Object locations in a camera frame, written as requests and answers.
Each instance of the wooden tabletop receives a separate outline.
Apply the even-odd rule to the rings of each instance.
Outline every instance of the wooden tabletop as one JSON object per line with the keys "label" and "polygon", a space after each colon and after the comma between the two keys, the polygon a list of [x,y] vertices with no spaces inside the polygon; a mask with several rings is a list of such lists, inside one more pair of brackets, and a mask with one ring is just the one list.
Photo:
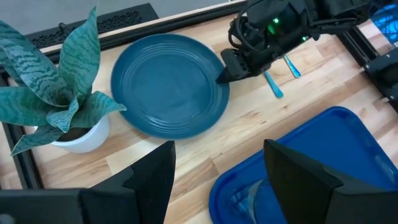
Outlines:
{"label": "wooden tabletop", "polygon": [[[203,42],[220,56],[223,49],[230,47],[227,31],[233,17],[175,33]],[[361,30],[380,52],[391,47],[373,23],[363,24]],[[94,90],[111,95],[112,67],[127,46],[102,52]],[[356,113],[398,164],[398,114],[381,101],[381,94],[360,73],[359,66],[336,37],[323,35],[317,42],[309,40],[289,53],[289,57],[302,72],[302,78],[294,78],[283,60],[275,62],[270,70],[285,94],[283,99],[275,98],[263,76],[231,83],[228,107],[222,118],[207,132],[176,142],[177,168],[165,223],[211,223],[208,196],[220,174],[261,150],[265,138],[278,139],[331,106],[344,106]],[[164,142],[134,129],[119,113],[109,118],[111,134],[94,152],[71,154],[54,146],[35,149],[46,188],[90,187]],[[0,182],[3,188],[18,188],[15,167],[4,142],[1,139]]]}

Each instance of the plant pot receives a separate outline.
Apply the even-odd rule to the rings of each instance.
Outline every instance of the plant pot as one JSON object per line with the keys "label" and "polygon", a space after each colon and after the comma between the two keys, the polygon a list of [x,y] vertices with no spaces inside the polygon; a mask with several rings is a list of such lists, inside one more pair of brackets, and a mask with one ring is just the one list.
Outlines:
{"label": "plant pot", "polygon": [[73,141],[55,141],[52,145],[61,147],[72,153],[91,152],[102,145],[109,135],[108,117],[104,116],[98,124],[93,126],[85,135]]}

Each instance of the blue utensil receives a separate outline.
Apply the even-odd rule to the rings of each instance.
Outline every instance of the blue utensil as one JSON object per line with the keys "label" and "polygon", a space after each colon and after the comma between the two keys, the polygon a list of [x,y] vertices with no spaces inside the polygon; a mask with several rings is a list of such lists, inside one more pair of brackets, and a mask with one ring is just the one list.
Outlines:
{"label": "blue utensil", "polygon": [[282,92],[282,90],[280,90],[280,88],[276,85],[276,83],[274,82],[274,80],[272,79],[271,75],[269,74],[269,72],[264,72],[264,76],[266,77],[269,86],[271,86],[271,90],[274,92],[275,96],[277,98],[282,98],[284,97],[284,93]]}
{"label": "blue utensil", "polygon": [[287,55],[284,56],[285,62],[287,63],[287,65],[290,68],[290,71],[292,71],[294,77],[296,78],[300,78],[301,77],[301,73],[299,72],[299,70],[297,70],[297,68],[293,65],[293,63],[290,61],[290,59],[288,58]]}

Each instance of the striped leaf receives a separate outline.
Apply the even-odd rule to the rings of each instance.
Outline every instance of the striped leaf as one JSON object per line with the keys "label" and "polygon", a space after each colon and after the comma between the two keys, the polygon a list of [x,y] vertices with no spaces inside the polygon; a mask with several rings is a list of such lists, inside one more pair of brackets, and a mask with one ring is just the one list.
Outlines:
{"label": "striped leaf", "polygon": [[40,99],[53,106],[68,106],[72,92],[67,82],[58,75],[57,68],[22,34],[0,21],[0,49],[6,55],[6,67],[14,78],[19,78]]}
{"label": "striped leaf", "polygon": [[23,126],[47,124],[47,113],[53,109],[27,87],[0,88],[0,121]]}
{"label": "striped leaf", "polygon": [[63,132],[51,125],[39,126],[33,134],[25,134],[11,152],[14,156],[28,149],[56,141]]}
{"label": "striped leaf", "polygon": [[59,74],[82,96],[91,88],[100,68],[96,7],[87,21],[69,34],[60,53]]}
{"label": "striped leaf", "polygon": [[64,133],[69,131],[70,122],[73,115],[79,109],[79,102],[77,97],[75,97],[72,103],[69,105],[69,109],[62,110],[62,108],[54,108],[47,115],[47,122],[56,128],[61,129]]}
{"label": "striped leaf", "polygon": [[7,58],[6,53],[0,48],[0,65],[3,66],[10,77],[19,85],[26,86],[22,79],[19,77],[18,73],[15,71],[14,67],[11,65]]}
{"label": "striped leaf", "polygon": [[103,116],[113,111],[123,111],[126,107],[116,103],[112,98],[102,92],[96,91],[90,95],[72,118],[72,128],[91,128],[96,125]]}

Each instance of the blue tray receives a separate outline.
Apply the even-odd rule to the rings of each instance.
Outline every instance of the blue tray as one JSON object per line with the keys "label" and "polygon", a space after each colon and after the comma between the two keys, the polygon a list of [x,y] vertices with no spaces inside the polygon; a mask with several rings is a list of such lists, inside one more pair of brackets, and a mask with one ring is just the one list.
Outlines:
{"label": "blue tray", "polygon": [[[361,120],[346,108],[330,108],[278,142],[369,184],[398,190],[397,168]],[[221,175],[210,192],[213,223],[251,223],[233,210],[230,200],[237,190],[265,178],[263,151]]]}

